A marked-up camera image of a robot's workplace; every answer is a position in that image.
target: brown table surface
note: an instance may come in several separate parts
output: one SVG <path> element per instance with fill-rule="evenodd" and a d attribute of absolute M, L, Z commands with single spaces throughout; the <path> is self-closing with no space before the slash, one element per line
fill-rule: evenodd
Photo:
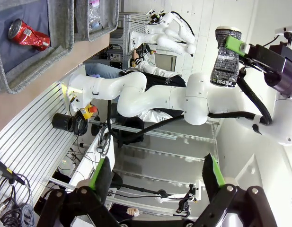
<path fill-rule="evenodd" d="M 95 53 L 109 46 L 109 37 L 109 34 L 107 34 L 93 42 L 83 41 L 75 43 L 70 54 L 55 63 L 23 91 L 15 95 L 0 93 L 0 131 L 51 84 L 60 80 L 67 72 Z"/>

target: can top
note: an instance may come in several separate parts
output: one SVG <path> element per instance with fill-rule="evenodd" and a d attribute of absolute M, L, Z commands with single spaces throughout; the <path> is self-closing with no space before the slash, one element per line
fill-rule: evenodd
<path fill-rule="evenodd" d="M 8 38 L 9 39 L 14 38 L 18 34 L 18 32 L 20 31 L 21 27 L 22 27 L 22 20 L 21 19 L 18 18 L 15 21 L 13 21 L 13 23 L 10 26 L 9 31 L 8 31 Z"/>

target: jeans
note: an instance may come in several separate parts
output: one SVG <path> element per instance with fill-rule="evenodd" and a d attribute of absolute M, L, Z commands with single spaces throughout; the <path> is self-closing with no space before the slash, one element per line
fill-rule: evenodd
<path fill-rule="evenodd" d="M 85 64 L 86 74 L 99 74 L 100 77 L 105 79 L 114 79 L 120 77 L 119 72 L 122 71 L 120 69 L 103 65 L 100 63 L 90 63 Z"/>

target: yellow label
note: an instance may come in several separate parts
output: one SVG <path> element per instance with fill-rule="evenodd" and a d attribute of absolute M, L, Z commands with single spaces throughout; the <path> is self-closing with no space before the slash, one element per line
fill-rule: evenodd
<path fill-rule="evenodd" d="M 9 168 L 7 168 L 7 171 L 8 171 L 9 173 L 12 173 L 12 170 L 11 170 L 11 169 L 9 169 Z"/>

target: person's hand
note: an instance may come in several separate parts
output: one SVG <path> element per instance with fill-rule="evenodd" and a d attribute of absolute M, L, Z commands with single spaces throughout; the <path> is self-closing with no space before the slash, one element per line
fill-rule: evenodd
<path fill-rule="evenodd" d="M 137 213 L 137 212 L 138 212 L 137 208 L 130 207 L 127 209 L 127 214 L 132 215 L 132 216 L 134 216 L 134 213 Z"/>
<path fill-rule="evenodd" d="M 136 50 L 134 50 L 134 51 L 133 51 L 133 59 L 135 60 L 135 59 L 137 59 L 137 58 L 139 58 L 139 55 L 138 55 L 138 53 L 136 52 Z"/>

